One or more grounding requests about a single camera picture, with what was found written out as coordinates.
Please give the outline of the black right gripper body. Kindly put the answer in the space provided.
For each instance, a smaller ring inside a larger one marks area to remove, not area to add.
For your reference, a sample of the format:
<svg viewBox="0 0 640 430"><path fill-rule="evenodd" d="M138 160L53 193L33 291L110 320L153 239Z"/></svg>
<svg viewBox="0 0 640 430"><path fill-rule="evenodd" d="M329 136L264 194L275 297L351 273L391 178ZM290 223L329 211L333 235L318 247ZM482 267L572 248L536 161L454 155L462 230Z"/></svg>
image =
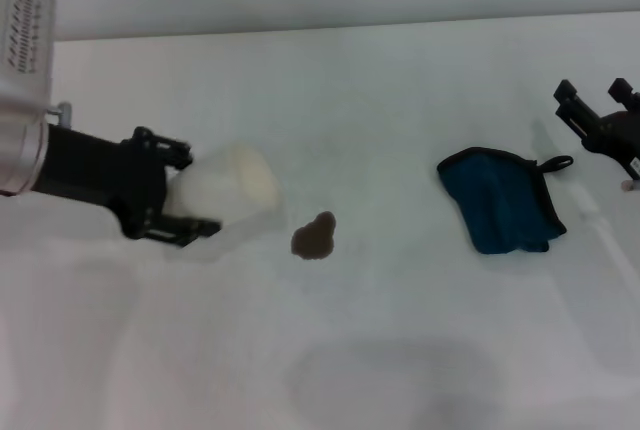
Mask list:
<svg viewBox="0 0 640 430"><path fill-rule="evenodd" d="M582 140L584 148L607 156L639 180L639 113L619 111L600 117Z"/></svg>

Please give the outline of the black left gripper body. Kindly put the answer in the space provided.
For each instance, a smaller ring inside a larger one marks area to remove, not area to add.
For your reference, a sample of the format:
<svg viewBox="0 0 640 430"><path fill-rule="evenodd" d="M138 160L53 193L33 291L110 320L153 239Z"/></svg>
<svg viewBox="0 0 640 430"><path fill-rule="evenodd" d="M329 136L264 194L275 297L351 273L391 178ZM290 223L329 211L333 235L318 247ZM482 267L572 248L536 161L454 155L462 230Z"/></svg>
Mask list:
<svg viewBox="0 0 640 430"><path fill-rule="evenodd" d="M119 143L51 125L35 191L110 210L124 236L171 240L162 214L173 144L138 127Z"/></svg>

